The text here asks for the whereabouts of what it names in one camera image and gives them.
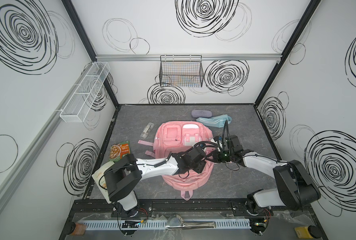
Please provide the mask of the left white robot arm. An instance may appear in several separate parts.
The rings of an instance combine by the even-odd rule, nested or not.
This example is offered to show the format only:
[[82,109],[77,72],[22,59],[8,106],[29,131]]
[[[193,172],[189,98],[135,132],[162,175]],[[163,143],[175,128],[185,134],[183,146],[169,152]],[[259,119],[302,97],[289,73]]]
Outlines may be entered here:
[[181,191],[182,198],[187,201],[194,190],[207,183],[213,167],[201,147],[192,147],[160,159],[137,159],[128,154],[96,171],[93,178],[109,204],[118,203],[128,215],[135,215],[140,210],[135,193],[139,182],[162,176],[171,187]]

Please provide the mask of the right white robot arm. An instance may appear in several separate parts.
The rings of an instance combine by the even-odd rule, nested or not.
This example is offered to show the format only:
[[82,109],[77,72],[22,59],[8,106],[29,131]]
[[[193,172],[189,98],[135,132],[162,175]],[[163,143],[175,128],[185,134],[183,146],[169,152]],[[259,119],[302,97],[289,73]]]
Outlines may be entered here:
[[216,137],[215,144],[219,151],[213,154],[214,162],[254,169],[276,182],[273,189],[258,190],[247,196],[245,206],[250,215],[257,216],[267,207],[302,211],[304,206],[321,198],[320,190],[299,161],[280,161],[244,149],[239,138],[230,134],[228,122],[224,123],[222,136]]

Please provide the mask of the purple glasses case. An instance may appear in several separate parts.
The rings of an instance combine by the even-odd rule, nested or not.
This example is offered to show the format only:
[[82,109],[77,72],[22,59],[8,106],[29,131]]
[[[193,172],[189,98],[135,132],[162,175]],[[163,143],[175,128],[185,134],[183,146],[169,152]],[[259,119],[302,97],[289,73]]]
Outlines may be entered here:
[[211,118],[213,113],[208,110],[192,110],[191,116],[193,118]]

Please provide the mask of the light blue pouch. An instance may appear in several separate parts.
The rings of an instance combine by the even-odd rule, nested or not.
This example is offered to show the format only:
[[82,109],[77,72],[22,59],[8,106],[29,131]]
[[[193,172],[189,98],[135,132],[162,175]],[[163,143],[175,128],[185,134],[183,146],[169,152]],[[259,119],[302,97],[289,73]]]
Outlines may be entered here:
[[197,118],[196,121],[207,127],[223,128],[226,122],[228,124],[232,122],[232,118],[228,115],[220,115],[212,118]]

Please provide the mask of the pink student backpack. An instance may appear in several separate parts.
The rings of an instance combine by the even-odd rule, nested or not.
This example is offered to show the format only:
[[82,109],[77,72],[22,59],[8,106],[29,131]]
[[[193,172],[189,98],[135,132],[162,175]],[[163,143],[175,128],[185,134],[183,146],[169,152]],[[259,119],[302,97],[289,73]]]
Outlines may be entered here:
[[[212,131],[198,122],[173,121],[162,124],[155,135],[154,142],[139,140],[138,143],[152,146],[153,151],[146,155],[155,159],[167,158],[169,154],[178,154],[188,151],[194,144],[201,141],[211,141]],[[205,185],[212,173],[213,158],[202,159],[193,170],[184,171],[182,174],[172,176],[163,175],[164,181],[181,192],[181,197],[188,201],[193,196],[193,191]]]

